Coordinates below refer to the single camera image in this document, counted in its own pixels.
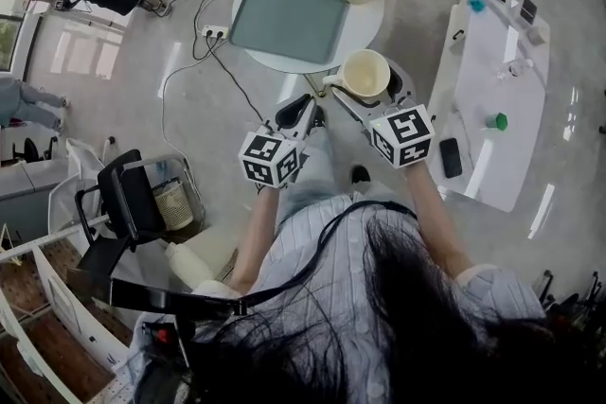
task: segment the sneaker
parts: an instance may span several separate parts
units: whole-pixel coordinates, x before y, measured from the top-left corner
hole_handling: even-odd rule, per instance
[[[153,12],[158,17],[166,17],[167,15],[169,15],[170,14],[170,5],[168,5],[163,0],[157,0],[157,1],[158,1],[157,5],[152,5],[146,0],[140,0],[139,7],[141,7],[143,10],[146,10],[147,12]]]
[[[316,106],[315,117],[313,119],[315,128],[326,128],[326,112],[321,106]]]
[[[359,182],[370,182],[370,174],[364,166],[354,166],[351,169],[349,178],[352,184],[358,184]]]
[[[57,132],[57,134],[62,134],[63,130],[65,130],[65,117],[64,116],[59,118],[59,121],[55,124],[55,132]]]

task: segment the small teal object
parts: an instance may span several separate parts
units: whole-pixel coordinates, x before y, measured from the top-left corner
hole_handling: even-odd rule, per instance
[[[474,12],[481,12],[486,8],[486,2],[484,2],[484,0],[468,0],[467,4]]]

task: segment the long black hair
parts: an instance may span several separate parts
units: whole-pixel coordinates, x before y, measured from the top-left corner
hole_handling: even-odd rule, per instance
[[[494,320],[472,313],[414,237],[373,220],[366,239],[365,286],[382,334],[377,345],[389,372],[389,402],[469,397],[471,387],[504,397],[530,394],[531,388],[545,395],[548,382],[584,390],[592,385],[596,360],[578,335],[546,319]],[[280,310],[205,324],[189,348],[188,368],[147,349],[151,367],[170,378],[143,382],[135,402],[347,402],[359,383],[348,380],[355,362],[346,359],[340,329],[312,293],[303,289],[298,297],[312,299],[324,319],[291,333],[275,325]],[[323,348],[313,344],[327,334]]]

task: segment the glossy floor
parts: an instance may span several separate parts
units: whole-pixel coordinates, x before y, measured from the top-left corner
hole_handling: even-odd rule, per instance
[[[408,71],[420,101],[431,94],[456,1],[386,0],[371,47]],[[582,290],[591,271],[606,272],[606,151],[597,133],[606,118],[606,8],[603,0],[534,1],[551,25],[552,57],[541,131],[520,198],[510,214],[458,195],[448,195],[446,203],[474,260],[509,267],[528,282],[550,269],[555,292],[563,294]],[[228,25],[231,2],[213,3],[201,23]],[[72,98],[70,136],[100,147],[114,135],[120,149],[165,153],[170,147],[160,132],[159,93],[168,73],[192,63],[198,5],[184,1],[164,20],[143,11],[116,18],[125,26],[119,35],[48,17],[29,81]],[[200,42],[197,52],[205,50]],[[261,112],[271,113],[284,75],[230,45],[219,55]],[[167,136],[195,167],[209,222],[241,231],[256,192],[242,179],[236,153],[245,132],[256,126],[254,114],[211,59],[174,76],[164,100]],[[342,180],[357,161],[366,163],[373,177],[404,187],[365,144],[360,127],[333,100],[325,106]]]

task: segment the round white table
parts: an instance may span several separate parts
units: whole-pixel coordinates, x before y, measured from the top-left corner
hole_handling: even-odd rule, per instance
[[[232,22],[236,18],[242,0],[234,0],[232,8]],[[308,75],[321,73],[340,66],[345,58],[353,51],[365,49],[377,35],[385,11],[384,0],[370,0],[361,5],[349,5],[348,14],[343,24],[341,37],[334,50],[334,56],[329,62],[318,64],[315,62],[301,61],[277,54],[260,52],[254,49],[246,49],[251,57],[261,64],[281,71],[283,73],[294,73]],[[320,94],[312,82],[306,77],[317,94]]]

